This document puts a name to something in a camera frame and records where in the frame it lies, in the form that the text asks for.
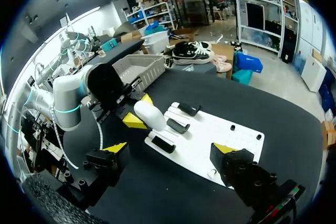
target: white board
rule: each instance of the white board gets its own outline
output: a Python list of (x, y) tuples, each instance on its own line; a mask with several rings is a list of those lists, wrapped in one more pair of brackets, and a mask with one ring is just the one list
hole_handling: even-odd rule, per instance
[[(163, 131), (152, 130), (145, 143), (154, 150), (169, 158), (173, 162), (219, 185), (225, 186), (219, 173), (210, 161), (212, 143), (226, 145), (241, 150), (243, 148), (254, 154), (254, 161), (259, 162), (264, 134), (234, 122), (218, 118), (214, 115), (199, 111), (194, 117), (178, 109), (179, 103), (174, 102), (164, 113), (166, 121), (171, 118), (185, 126), (190, 124), (189, 130), (183, 135), (169, 126)], [(169, 154), (152, 143), (155, 136), (169, 144), (175, 144), (176, 149)]]

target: black clamp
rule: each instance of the black clamp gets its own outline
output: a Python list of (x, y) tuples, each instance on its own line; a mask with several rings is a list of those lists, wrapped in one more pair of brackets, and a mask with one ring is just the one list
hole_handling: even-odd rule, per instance
[(171, 154), (174, 152), (176, 145), (170, 145), (169, 143), (167, 143), (166, 141), (162, 140), (161, 138), (159, 138), (158, 136), (155, 136), (152, 140), (152, 143), (155, 144), (157, 147), (161, 148), (162, 150), (164, 150), (165, 152)]
[(184, 134), (188, 131), (190, 124), (187, 124), (186, 126), (183, 126), (181, 124), (179, 124), (177, 121), (175, 121), (174, 119), (169, 118), (167, 120), (167, 125), (169, 127), (171, 127), (173, 130), (179, 132), (180, 134)]
[(199, 112), (199, 110), (201, 109), (201, 106), (199, 105), (197, 109), (194, 109), (194, 108), (191, 107), (190, 105), (181, 102), (181, 103), (178, 105), (178, 108), (179, 108), (181, 111), (183, 111), (184, 113), (187, 113), (187, 114), (190, 115), (190, 116), (195, 116), (195, 115)]

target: cable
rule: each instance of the cable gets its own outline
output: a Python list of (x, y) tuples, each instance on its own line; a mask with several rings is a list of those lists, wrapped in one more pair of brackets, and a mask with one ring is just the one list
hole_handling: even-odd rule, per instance
[(62, 153), (64, 155), (64, 158), (66, 159), (66, 161), (74, 168), (74, 169), (78, 169), (78, 167), (76, 165), (74, 165), (73, 162), (70, 161), (70, 159), (68, 158), (67, 154), (65, 154), (65, 151), (63, 149), (63, 145), (61, 143), (61, 139), (59, 138), (59, 134), (58, 134), (58, 130), (57, 130), (57, 125), (56, 125), (56, 121), (55, 121), (55, 112), (54, 112), (54, 101), (52, 101), (51, 106), (50, 106), (50, 110), (51, 110), (51, 119), (54, 125), (54, 129), (55, 129), (55, 133), (56, 133), (56, 138), (58, 140), (58, 144), (59, 147), (62, 150)]
[(97, 117), (96, 117), (96, 115), (94, 114), (93, 111), (91, 111), (91, 112), (92, 112), (92, 115), (93, 115), (93, 117), (94, 117), (94, 120), (96, 121), (96, 124), (97, 124), (97, 126), (98, 126), (98, 131), (99, 131), (99, 135), (100, 135), (100, 146), (99, 146), (99, 149), (102, 150), (102, 149), (103, 149), (103, 144), (104, 144), (103, 130), (101, 129), (100, 124), (97, 122)]

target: plastic bin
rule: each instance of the plastic bin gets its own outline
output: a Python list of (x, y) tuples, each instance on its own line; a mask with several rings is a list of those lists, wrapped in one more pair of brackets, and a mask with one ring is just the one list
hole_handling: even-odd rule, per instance
[(124, 83), (131, 84), (140, 77), (137, 90), (143, 91), (165, 71), (164, 56), (127, 55), (114, 63), (113, 67)]
[(164, 51), (164, 49), (169, 45), (168, 37), (161, 38), (154, 43), (143, 44), (149, 55), (156, 55)]
[(168, 31), (160, 31), (155, 34), (144, 36), (141, 39), (144, 40), (144, 44), (152, 44), (163, 38), (168, 38)]

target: workbench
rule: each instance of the workbench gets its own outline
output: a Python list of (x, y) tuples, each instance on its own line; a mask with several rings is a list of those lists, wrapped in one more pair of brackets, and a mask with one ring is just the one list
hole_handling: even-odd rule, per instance
[[(311, 203), (322, 162), (320, 122), (282, 98), (210, 74), (168, 69), (146, 92), (162, 112), (172, 102), (201, 105), (206, 113), (265, 134), (259, 165), (306, 187), (298, 214)], [(79, 127), (66, 132), (65, 152), (78, 166), (99, 147), (91, 112), (81, 108)], [(114, 188), (88, 210), (110, 223), (247, 223), (253, 210), (231, 189), (212, 183), (165, 158), (144, 143), (148, 130), (129, 129), (109, 116), (102, 124), (104, 147), (130, 143), (131, 160)], [(73, 176), (80, 171), (70, 168)]]

